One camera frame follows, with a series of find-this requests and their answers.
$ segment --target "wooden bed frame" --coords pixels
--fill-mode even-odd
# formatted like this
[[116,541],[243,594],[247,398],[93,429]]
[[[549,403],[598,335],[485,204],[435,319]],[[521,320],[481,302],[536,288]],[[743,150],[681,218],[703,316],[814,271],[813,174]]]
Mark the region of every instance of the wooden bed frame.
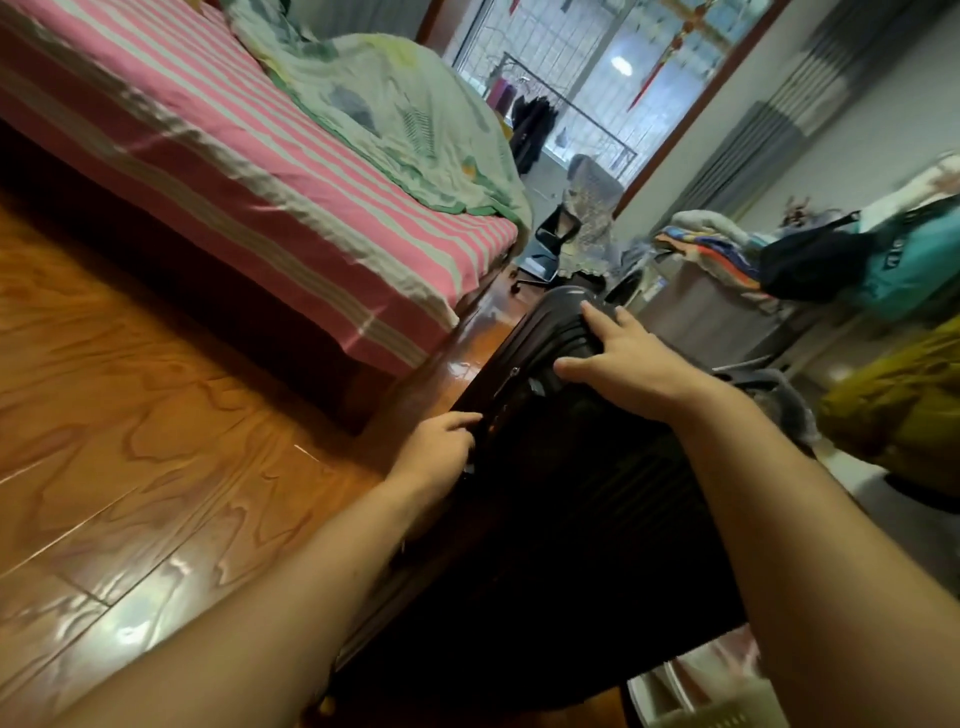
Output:
[[[0,121],[6,185],[45,217],[132,273],[218,338],[358,432],[396,378],[344,354],[336,340],[266,289]],[[461,317],[516,245],[457,305]]]

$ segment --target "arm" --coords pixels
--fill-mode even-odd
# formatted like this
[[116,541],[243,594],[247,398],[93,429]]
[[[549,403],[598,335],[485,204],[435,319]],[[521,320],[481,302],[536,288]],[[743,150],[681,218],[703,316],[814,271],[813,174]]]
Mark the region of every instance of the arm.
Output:
[[585,306],[604,353],[556,371],[668,423],[730,556],[793,726],[953,726],[960,605],[731,386],[626,311]]
[[421,423],[379,486],[304,548],[120,670],[56,728],[289,728],[407,529],[446,495],[480,415]]

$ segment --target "blanket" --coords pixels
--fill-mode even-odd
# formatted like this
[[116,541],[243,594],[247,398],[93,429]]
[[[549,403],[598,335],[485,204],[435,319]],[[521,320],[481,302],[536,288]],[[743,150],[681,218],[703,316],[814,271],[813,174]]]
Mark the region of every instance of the blanket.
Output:
[[440,212],[532,212],[493,113],[436,53],[412,40],[306,37],[276,0],[221,0],[230,28],[272,81],[405,192]]

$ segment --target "pink striped bed sheet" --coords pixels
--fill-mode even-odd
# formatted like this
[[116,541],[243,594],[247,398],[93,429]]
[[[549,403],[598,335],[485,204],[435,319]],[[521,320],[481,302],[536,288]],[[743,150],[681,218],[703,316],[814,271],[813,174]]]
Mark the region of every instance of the pink striped bed sheet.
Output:
[[517,236],[420,205],[183,0],[0,0],[0,117],[397,376]]

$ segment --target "forearm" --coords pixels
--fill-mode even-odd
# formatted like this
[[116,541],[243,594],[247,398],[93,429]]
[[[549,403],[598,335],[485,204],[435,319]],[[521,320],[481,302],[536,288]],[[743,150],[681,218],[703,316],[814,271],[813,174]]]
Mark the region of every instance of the forearm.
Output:
[[955,724],[952,597],[731,387],[675,428],[794,725]]
[[300,550],[88,695],[57,725],[294,725],[420,512],[385,483]]

